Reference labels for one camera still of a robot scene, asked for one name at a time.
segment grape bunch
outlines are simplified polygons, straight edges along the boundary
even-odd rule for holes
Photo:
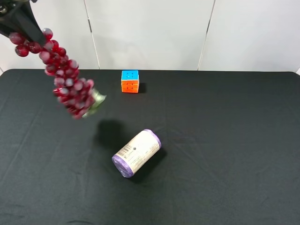
[[[29,42],[21,34],[10,33],[10,41],[17,45],[15,52],[21,57],[28,56],[29,52],[39,54],[46,64],[45,73],[54,77],[56,88],[54,95],[69,111],[74,119],[80,119],[95,103],[93,97],[93,80],[79,78],[78,63],[70,60],[67,51],[53,40],[53,32],[49,28],[43,29],[47,42],[40,46],[37,42]]]

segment red grape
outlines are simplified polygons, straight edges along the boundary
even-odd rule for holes
[[[67,70],[65,71],[65,74],[66,74],[67,76],[71,76],[73,73],[74,73],[74,70],[72,70],[72,69],[67,69]]]
[[[87,113],[87,109],[82,109],[81,111],[80,111],[80,114],[83,116],[84,114],[86,114]]]
[[[40,52],[38,56],[43,62],[47,62],[50,59],[50,53],[46,51]]]
[[[65,79],[63,79],[63,78],[61,78],[61,77],[56,77],[56,78],[54,79],[54,84],[55,84],[55,86],[57,86],[57,87],[62,87],[62,86],[64,85],[64,83],[65,83]]]
[[[73,81],[73,79],[68,78],[68,79],[66,79],[65,84],[66,84],[67,87],[72,87],[73,84],[74,84],[74,81]]]
[[[49,28],[43,29],[43,34],[47,40],[51,40],[51,38],[53,37],[53,32]]]
[[[88,82],[85,82],[84,84],[83,84],[83,90],[85,90],[85,91],[90,91],[91,90],[91,85],[90,85],[90,83],[88,83]]]
[[[53,59],[53,61],[60,63],[60,55],[58,55],[56,52],[51,54],[51,58]]]
[[[75,79],[75,80],[77,80],[77,76],[76,76],[75,73],[72,73],[72,74],[70,75],[70,77],[73,78],[73,79]]]
[[[79,112],[78,112],[78,110],[77,109],[74,109],[74,108],[69,108],[69,109],[67,109],[68,110],[68,112],[70,113],[70,114],[72,114],[73,116],[74,115],[77,115]]]
[[[58,97],[57,100],[64,105],[68,105],[68,97]]]
[[[60,56],[65,56],[67,51],[64,48],[58,48],[56,51]]]
[[[53,94],[54,94],[56,97],[60,96],[60,88],[55,88],[55,89],[53,89]]]
[[[54,62],[54,65],[56,67],[56,70],[58,70],[60,68],[60,64],[58,62]]]
[[[72,69],[77,69],[79,67],[78,63],[75,60],[69,60],[68,64]]]
[[[80,103],[81,102],[81,96],[80,95],[74,96],[74,100],[75,100],[76,103]]]
[[[78,95],[78,92],[74,89],[71,89],[70,90],[70,96],[75,96],[75,95]]]
[[[74,120],[79,120],[79,119],[82,118],[82,115],[80,115],[80,114],[75,114],[75,115],[72,116],[72,118],[73,118]]]
[[[69,93],[69,90],[67,88],[60,89],[60,94],[63,96],[67,96]]]
[[[59,44],[56,40],[51,40],[53,42],[53,51],[56,52],[59,48]]]
[[[52,51],[53,46],[54,46],[53,42],[48,40],[44,45],[44,49],[46,49],[47,51]]]
[[[76,103],[76,104],[75,104],[75,107],[76,107],[77,109],[82,109],[84,106],[85,106],[85,103],[84,103],[84,102],[79,102],[79,103]]]
[[[94,87],[94,81],[93,80],[89,79],[89,80],[87,80],[87,83],[90,85],[91,88]]]
[[[49,64],[46,66],[46,70],[49,72],[49,73],[55,73],[56,72],[56,66],[53,65],[53,64]]]
[[[19,34],[17,32],[10,33],[8,37],[9,37],[9,40],[15,45],[24,44],[24,42],[26,40],[21,34]]]
[[[75,84],[74,84],[74,89],[75,90],[81,90],[83,88],[83,82],[81,80],[77,81]]]
[[[91,103],[91,99],[88,97],[86,100],[85,100],[85,105],[84,105],[84,108],[90,108],[90,106],[92,105]]]
[[[96,100],[92,96],[90,96],[90,102],[91,102],[91,105],[92,105],[96,102]]]
[[[88,92],[84,89],[81,89],[80,95],[82,96],[82,99],[85,100],[88,96]]]
[[[25,40],[24,45],[28,47],[29,43],[30,43],[29,40]]]
[[[68,60],[65,59],[64,57],[61,57],[61,58],[60,58],[60,64],[61,64],[62,66],[66,66],[66,65],[67,65],[67,62],[68,62]]]
[[[60,65],[60,68],[61,68],[63,71],[65,71],[65,70],[67,70],[67,69],[69,68],[69,66],[67,66],[67,65]]]
[[[91,88],[90,90],[89,90],[89,93],[88,93],[88,95],[92,95],[93,94],[93,89]]]
[[[72,98],[72,99],[68,100],[67,103],[71,106],[74,106],[76,104],[76,101],[75,101],[75,99]]]
[[[43,61],[43,63],[49,65],[49,64],[54,64],[54,61],[52,59],[49,59],[47,61]]]
[[[78,76],[79,75],[79,70],[77,69],[77,70],[75,70],[75,72],[74,72],[74,76]]]
[[[15,47],[15,53],[17,53],[18,56],[26,57],[29,54],[29,49],[25,45],[21,44]]]
[[[48,72],[46,69],[45,69],[45,74],[47,74],[48,76],[55,76],[55,73]]]
[[[56,75],[59,76],[59,77],[62,77],[64,76],[65,72],[62,70],[62,69],[59,69],[56,71]]]
[[[28,43],[29,51],[33,54],[38,54],[42,51],[42,47],[38,42],[29,42]]]

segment white wall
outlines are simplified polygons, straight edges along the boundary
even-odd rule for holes
[[[300,67],[299,0],[216,0],[200,70]]]
[[[67,50],[70,58],[79,62],[80,68],[98,68],[83,0],[40,0],[32,3],[31,7],[40,28],[52,29],[53,38]],[[15,45],[2,35],[0,49],[0,65],[4,71],[12,68],[45,68],[37,55],[30,53],[26,58],[17,56]]]
[[[87,11],[84,0],[39,0],[31,6],[40,27],[54,31],[54,38],[80,68],[293,72],[300,68],[300,0],[216,0],[205,42],[213,2],[86,0]],[[36,55],[18,57],[14,47],[0,35],[4,71],[45,67]]]
[[[86,0],[101,69],[197,70],[213,0]]]

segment rubik's cube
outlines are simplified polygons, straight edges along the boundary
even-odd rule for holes
[[[139,92],[139,72],[137,70],[122,71],[122,92],[138,93]]]

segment black tablecloth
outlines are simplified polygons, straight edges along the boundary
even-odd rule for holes
[[[107,99],[73,120],[42,70],[0,77],[1,225],[298,225],[300,77],[85,70]],[[141,130],[163,148],[131,179],[111,157]]]

